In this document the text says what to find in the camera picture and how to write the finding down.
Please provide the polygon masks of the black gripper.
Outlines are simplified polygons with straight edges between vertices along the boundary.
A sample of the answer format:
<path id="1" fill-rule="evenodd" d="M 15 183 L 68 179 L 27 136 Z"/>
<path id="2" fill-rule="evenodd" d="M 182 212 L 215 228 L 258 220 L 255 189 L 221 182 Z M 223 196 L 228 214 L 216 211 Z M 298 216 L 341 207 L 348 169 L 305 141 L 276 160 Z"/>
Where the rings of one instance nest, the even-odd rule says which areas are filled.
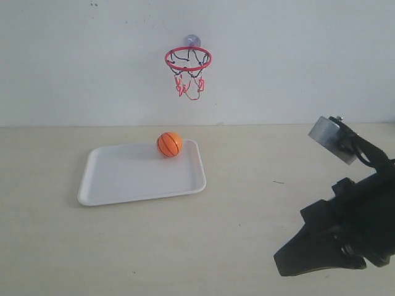
<path id="1" fill-rule="evenodd" d="M 394 160 L 369 177 L 344 178 L 334 197 L 301 210 L 305 225 L 273 256 L 283 277 L 377 267 L 394 255 Z"/>

